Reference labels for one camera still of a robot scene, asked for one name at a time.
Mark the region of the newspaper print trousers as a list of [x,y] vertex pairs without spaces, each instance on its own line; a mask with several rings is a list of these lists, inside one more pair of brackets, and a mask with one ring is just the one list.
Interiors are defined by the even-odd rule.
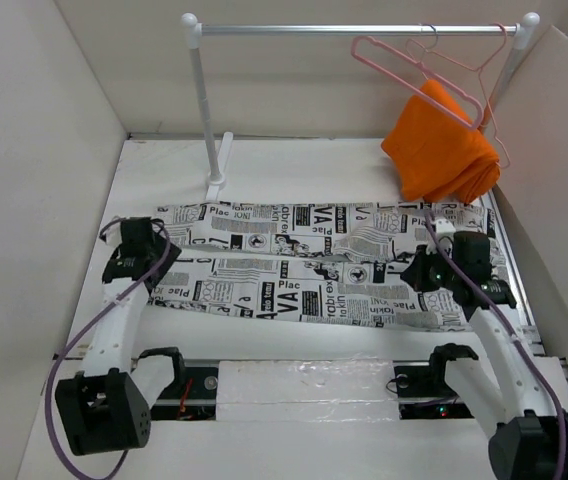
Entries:
[[461,203],[248,204],[157,209],[181,249],[154,306],[229,317],[372,328],[463,331],[452,293],[419,293],[401,278],[430,240],[425,215],[485,234],[490,275],[506,261],[490,208]]

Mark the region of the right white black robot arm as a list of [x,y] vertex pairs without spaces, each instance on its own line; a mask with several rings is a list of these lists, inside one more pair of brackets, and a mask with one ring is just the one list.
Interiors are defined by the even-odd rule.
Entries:
[[488,439],[498,479],[568,479],[568,413],[534,361],[508,283],[492,275],[489,237],[443,219],[426,227],[428,244],[400,277],[417,293],[452,293],[493,372],[470,346],[440,345],[427,366],[396,376],[399,396],[461,400]]

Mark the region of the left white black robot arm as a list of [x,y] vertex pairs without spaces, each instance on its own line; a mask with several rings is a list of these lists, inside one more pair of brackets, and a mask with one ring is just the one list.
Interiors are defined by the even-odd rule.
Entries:
[[113,249],[101,277],[103,306],[79,371],[55,388],[76,456],[144,447],[152,407],[161,394],[180,394],[187,382],[178,348],[133,353],[143,310],[180,248],[170,241],[163,221],[151,217],[114,220],[100,238]]

